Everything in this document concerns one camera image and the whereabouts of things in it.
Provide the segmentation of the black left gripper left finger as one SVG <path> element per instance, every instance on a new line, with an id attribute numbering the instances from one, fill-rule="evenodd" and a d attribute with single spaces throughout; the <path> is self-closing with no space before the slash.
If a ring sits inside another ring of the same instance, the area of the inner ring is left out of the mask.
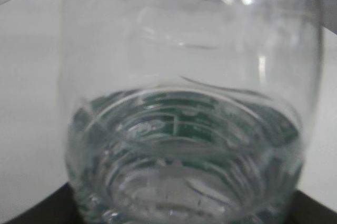
<path id="1" fill-rule="evenodd" d="M 79 213 L 68 183 L 7 223 L 79 223 Z"/>

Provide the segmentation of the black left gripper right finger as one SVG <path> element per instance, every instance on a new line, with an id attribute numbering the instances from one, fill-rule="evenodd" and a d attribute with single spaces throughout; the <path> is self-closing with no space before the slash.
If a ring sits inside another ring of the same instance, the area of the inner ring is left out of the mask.
<path id="1" fill-rule="evenodd" d="M 285 224 L 337 224 L 336 212 L 300 190 L 294 193 Z"/>

